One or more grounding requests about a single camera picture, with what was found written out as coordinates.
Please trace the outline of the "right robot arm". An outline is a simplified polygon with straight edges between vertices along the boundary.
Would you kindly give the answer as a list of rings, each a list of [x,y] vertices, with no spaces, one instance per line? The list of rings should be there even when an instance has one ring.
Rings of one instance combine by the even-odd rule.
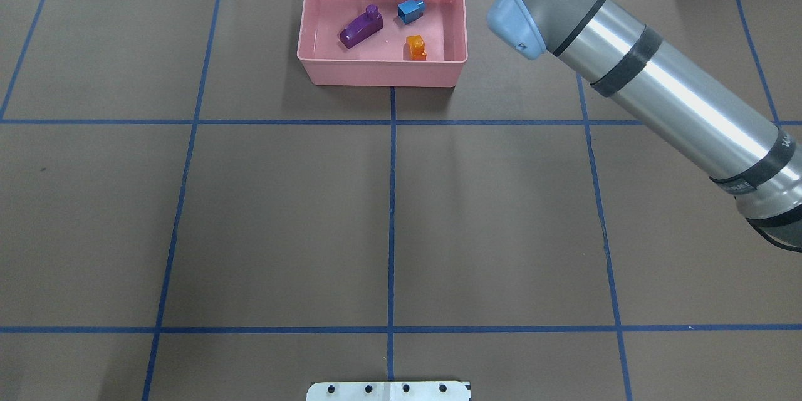
[[[489,29],[519,55],[551,53],[736,201],[780,249],[800,251],[800,149],[613,0],[495,0]]]

